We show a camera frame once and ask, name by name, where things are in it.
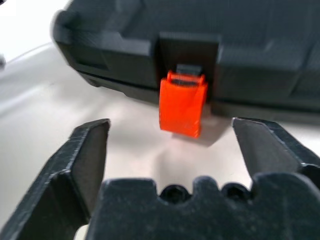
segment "white table surface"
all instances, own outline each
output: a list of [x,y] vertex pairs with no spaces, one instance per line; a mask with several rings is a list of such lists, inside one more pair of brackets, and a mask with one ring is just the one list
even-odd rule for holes
[[[193,179],[207,175],[220,187],[250,187],[231,119],[205,114],[200,140],[161,131],[157,106],[90,86],[47,44],[0,72],[0,228],[72,130],[102,118],[111,119],[105,179],[147,177],[158,191],[169,184],[192,191]],[[319,126],[281,125],[320,155]]]

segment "plastic case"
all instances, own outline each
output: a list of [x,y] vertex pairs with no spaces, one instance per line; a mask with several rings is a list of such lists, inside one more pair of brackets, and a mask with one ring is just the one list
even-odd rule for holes
[[316,0],[74,0],[53,38],[91,85],[128,97],[157,103],[161,79],[186,64],[202,67],[219,113],[320,110]]

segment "red latch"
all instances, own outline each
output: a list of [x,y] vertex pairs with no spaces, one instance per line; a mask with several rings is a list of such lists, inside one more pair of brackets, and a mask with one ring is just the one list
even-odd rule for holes
[[207,89],[204,75],[176,74],[170,71],[167,78],[161,80],[160,128],[198,138]]

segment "red plastic clip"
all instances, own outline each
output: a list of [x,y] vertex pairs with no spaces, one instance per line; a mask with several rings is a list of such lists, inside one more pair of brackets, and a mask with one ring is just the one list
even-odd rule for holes
[[204,75],[176,74],[170,71],[167,78],[161,80],[160,128],[198,138],[201,134],[201,115],[207,90]]

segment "orange latch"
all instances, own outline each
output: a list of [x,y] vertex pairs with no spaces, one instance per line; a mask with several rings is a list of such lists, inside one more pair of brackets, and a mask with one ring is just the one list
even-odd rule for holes
[[201,115],[208,84],[205,76],[169,72],[161,80],[159,100],[160,128],[177,134],[198,138]]

